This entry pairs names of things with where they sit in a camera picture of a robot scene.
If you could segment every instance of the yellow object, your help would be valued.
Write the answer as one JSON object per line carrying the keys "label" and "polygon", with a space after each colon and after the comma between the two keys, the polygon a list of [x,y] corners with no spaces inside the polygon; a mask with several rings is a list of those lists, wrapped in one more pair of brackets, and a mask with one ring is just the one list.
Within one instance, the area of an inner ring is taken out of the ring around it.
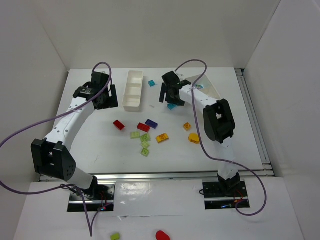
{"label": "yellow object", "polygon": [[196,133],[190,133],[189,135],[189,141],[194,143],[194,144],[198,144],[200,142],[199,136]]}
{"label": "yellow object", "polygon": [[168,135],[166,133],[164,133],[164,134],[161,134],[161,135],[157,136],[155,139],[159,144],[159,143],[169,139],[169,137],[168,137]]}
{"label": "yellow object", "polygon": [[190,125],[190,123],[185,123],[184,125],[183,125],[183,128],[185,129],[185,130],[187,130],[187,131],[189,131],[189,129],[191,128],[191,125]]}

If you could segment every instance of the dark red block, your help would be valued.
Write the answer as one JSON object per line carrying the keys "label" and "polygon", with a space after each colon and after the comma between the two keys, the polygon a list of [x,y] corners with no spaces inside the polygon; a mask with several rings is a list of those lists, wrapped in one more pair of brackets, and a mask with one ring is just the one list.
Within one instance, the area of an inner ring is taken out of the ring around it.
{"label": "dark red block", "polygon": [[158,231],[155,234],[155,238],[156,240],[170,240],[170,237],[167,234],[165,234],[163,231]]}
{"label": "dark red block", "polygon": [[123,125],[120,121],[116,120],[114,123],[113,123],[119,130],[122,130],[125,128],[125,125]]}
{"label": "dark red block", "polygon": [[141,131],[144,131],[146,133],[149,132],[149,130],[150,130],[149,126],[147,126],[147,125],[145,125],[145,124],[143,124],[141,122],[139,122],[139,124],[138,124],[138,126],[136,128],[141,130]]}

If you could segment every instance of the white tray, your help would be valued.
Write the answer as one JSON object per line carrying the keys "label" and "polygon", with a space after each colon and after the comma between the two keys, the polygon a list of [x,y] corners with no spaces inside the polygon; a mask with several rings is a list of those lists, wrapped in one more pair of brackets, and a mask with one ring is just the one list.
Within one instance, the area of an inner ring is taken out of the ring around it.
{"label": "white tray", "polygon": [[143,78],[143,71],[129,71],[122,101],[124,110],[128,112],[140,110]]}

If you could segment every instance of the blue block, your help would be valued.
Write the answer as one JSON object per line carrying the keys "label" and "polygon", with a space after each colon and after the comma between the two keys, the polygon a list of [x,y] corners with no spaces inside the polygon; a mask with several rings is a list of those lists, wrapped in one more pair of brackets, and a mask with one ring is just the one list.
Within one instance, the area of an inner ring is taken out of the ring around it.
{"label": "blue block", "polygon": [[155,84],[155,82],[154,82],[153,80],[148,81],[148,84],[149,84],[149,86],[150,86],[150,87],[153,87],[154,85],[156,85],[156,84]]}
{"label": "blue block", "polygon": [[167,105],[168,109],[170,109],[170,110],[174,109],[174,108],[177,107],[177,106],[178,106],[178,105],[175,105],[175,104],[172,104],[172,103],[169,103],[169,104]]}
{"label": "blue block", "polygon": [[148,125],[149,127],[153,128],[153,129],[156,129],[158,127],[158,123],[151,121],[150,119],[148,119],[145,122],[145,125]]}

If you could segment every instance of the lime green block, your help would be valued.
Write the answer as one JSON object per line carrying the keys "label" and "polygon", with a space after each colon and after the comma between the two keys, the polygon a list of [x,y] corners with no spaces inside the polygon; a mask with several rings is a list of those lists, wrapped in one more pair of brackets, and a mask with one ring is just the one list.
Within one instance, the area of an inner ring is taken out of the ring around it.
{"label": "lime green block", "polygon": [[132,132],[130,132],[130,138],[131,138],[131,139],[138,139],[138,138],[140,138],[140,132],[138,132],[138,131],[132,131]]}
{"label": "lime green block", "polygon": [[117,232],[113,235],[110,236],[111,240],[119,240],[120,239],[120,234]]}
{"label": "lime green block", "polygon": [[149,150],[148,149],[142,149],[141,154],[145,157],[147,157],[149,155]]}
{"label": "lime green block", "polygon": [[143,142],[141,143],[141,146],[142,146],[144,149],[147,149],[147,148],[150,146],[150,144],[149,144],[147,141],[143,141]]}
{"label": "lime green block", "polygon": [[140,139],[141,139],[141,142],[142,142],[142,143],[143,143],[144,141],[146,141],[146,142],[151,141],[151,137],[150,137],[149,133],[143,134],[143,135],[140,137]]}

